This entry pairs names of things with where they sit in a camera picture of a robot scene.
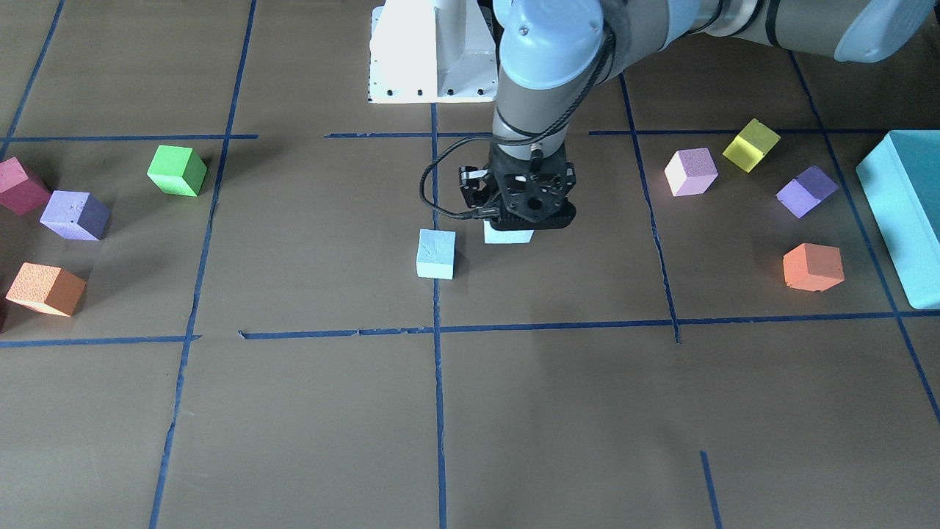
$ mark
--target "coral orange cube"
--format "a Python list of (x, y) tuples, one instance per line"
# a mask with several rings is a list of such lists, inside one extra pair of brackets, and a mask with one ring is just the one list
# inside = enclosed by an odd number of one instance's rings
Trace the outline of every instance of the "coral orange cube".
[(783, 257), (783, 276), (790, 288), (821, 292), (845, 281), (838, 248), (804, 243)]
[(37, 313), (71, 316), (85, 291), (85, 282), (66, 270), (24, 263), (7, 299)]

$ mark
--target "pink cube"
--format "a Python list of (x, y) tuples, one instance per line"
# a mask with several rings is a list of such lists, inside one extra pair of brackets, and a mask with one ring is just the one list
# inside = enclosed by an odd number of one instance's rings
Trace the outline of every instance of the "pink cube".
[(677, 151), (666, 166), (666, 179), (673, 197), (700, 195), (718, 178), (708, 148)]
[(15, 157), (0, 164), (0, 204), (23, 216), (45, 205), (52, 193), (42, 179)]

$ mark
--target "green cube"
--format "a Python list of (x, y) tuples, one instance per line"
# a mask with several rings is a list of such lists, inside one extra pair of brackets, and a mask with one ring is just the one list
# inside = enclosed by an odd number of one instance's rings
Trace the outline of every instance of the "green cube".
[(153, 155), (147, 176), (168, 195), (195, 197), (206, 178), (206, 164), (189, 147), (161, 145)]

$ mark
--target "black cable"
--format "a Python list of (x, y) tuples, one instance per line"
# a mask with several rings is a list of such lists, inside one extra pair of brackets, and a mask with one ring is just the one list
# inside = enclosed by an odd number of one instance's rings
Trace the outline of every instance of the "black cable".
[(421, 198), (421, 201), (424, 202), (425, 205), (430, 207), (432, 210), (436, 211), (437, 213), (443, 216), (447, 216), (449, 218), (456, 218), (458, 220), (467, 220), (470, 218), (489, 217), (490, 215), (487, 215), (488, 212), (486, 212), (485, 210), (481, 211), (477, 209), (477, 210), (464, 211), (461, 213), (454, 213), (428, 200), (428, 197), (425, 194), (425, 182), (427, 182), (428, 180), (428, 175), (431, 174), (431, 171), (433, 171), (434, 168), (436, 168), (442, 161), (444, 161), (444, 159), (447, 158), (447, 156), (450, 155), (452, 152), (474, 141), (489, 141), (490, 143), (493, 143), (496, 145), (504, 145), (507, 147), (518, 147), (518, 146), (531, 145), (533, 143), (538, 143), (542, 141), (543, 139), (547, 138), (548, 136), (561, 132), (566, 126), (568, 126), (568, 120), (571, 119), (572, 114), (574, 114), (574, 111), (578, 109), (578, 106), (581, 105), (581, 103), (585, 100), (585, 98), (587, 98), (588, 93), (591, 91), (591, 89), (594, 88), (594, 84), (597, 82), (598, 77), (601, 76), (601, 71), (603, 70), (603, 67), (606, 65), (607, 59), (611, 57), (614, 47), (617, 44), (617, 37), (614, 35), (614, 32), (610, 30), (609, 27), (605, 27), (605, 28), (606, 28), (607, 36), (604, 39), (603, 44), (601, 45), (601, 49), (598, 50), (598, 62), (597, 62), (597, 65), (594, 67), (594, 71), (591, 72), (591, 75), (589, 79), (587, 80), (585, 87), (578, 94), (578, 97), (574, 99), (574, 101), (568, 107), (568, 109), (565, 110), (561, 114), (561, 116), (559, 116), (558, 119), (555, 120), (555, 122), (553, 122), (551, 125), (548, 126), (548, 128), (546, 128), (545, 130), (543, 130), (542, 132), (540, 132), (538, 135), (534, 137), (528, 137), (528, 138), (523, 138), (523, 139), (509, 139), (509, 138), (499, 137), (499, 136), (467, 136), (467, 137), (457, 140), (456, 142), (454, 142), (453, 145), (444, 149), (444, 151), (438, 154), (436, 158), (431, 160), (431, 163), (424, 169), (424, 172), (421, 173), (421, 181), (418, 183), (418, 196)]

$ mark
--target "white bracket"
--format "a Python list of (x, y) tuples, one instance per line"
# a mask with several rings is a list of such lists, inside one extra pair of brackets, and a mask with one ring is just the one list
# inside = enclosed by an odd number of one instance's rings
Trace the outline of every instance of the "white bracket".
[(386, 0), (372, 11), (372, 103), (485, 103), (496, 97), (493, 15), (476, 0)]

